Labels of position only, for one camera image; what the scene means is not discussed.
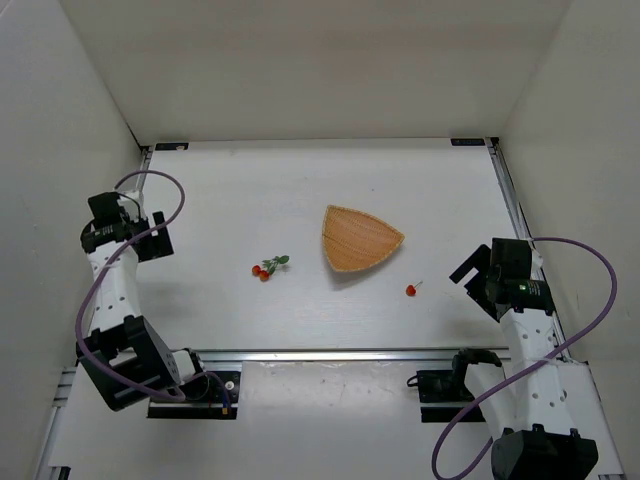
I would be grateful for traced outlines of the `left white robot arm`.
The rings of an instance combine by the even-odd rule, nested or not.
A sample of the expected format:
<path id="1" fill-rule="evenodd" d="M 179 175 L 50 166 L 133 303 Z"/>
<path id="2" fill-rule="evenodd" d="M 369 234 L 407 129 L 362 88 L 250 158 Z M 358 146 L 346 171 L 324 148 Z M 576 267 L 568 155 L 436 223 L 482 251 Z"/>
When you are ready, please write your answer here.
<path id="1" fill-rule="evenodd" d="M 165 221 L 160 211 L 147 216 L 140 191 L 105 192 L 88 199 L 93 219 L 80 239 L 93 276 L 106 274 L 92 305 L 91 332 L 84 338 L 97 362 L 153 390 L 176 389 L 203 371 L 199 356 L 189 348 L 172 351 L 142 315 L 136 274 L 141 262 L 174 253 L 165 227 L 109 258 L 127 240 Z"/>

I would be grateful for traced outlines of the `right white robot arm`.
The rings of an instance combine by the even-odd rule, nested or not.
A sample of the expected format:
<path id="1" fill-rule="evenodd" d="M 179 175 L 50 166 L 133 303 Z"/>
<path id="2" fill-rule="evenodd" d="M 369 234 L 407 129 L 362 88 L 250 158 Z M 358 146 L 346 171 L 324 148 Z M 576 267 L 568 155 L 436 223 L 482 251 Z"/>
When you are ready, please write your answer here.
<path id="1" fill-rule="evenodd" d="M 459 353 L 458 366 L 491 431 L 494 478 L 585 479 L 599 460 L 597 445 L 579 433 L 570 414 L 561 383 L 565 364 L 554 352 L 555 305 L 532 267 L 527 241 L 495 238 L 451 274 L 499 324 L 512 373 L 473 349 Z"/>

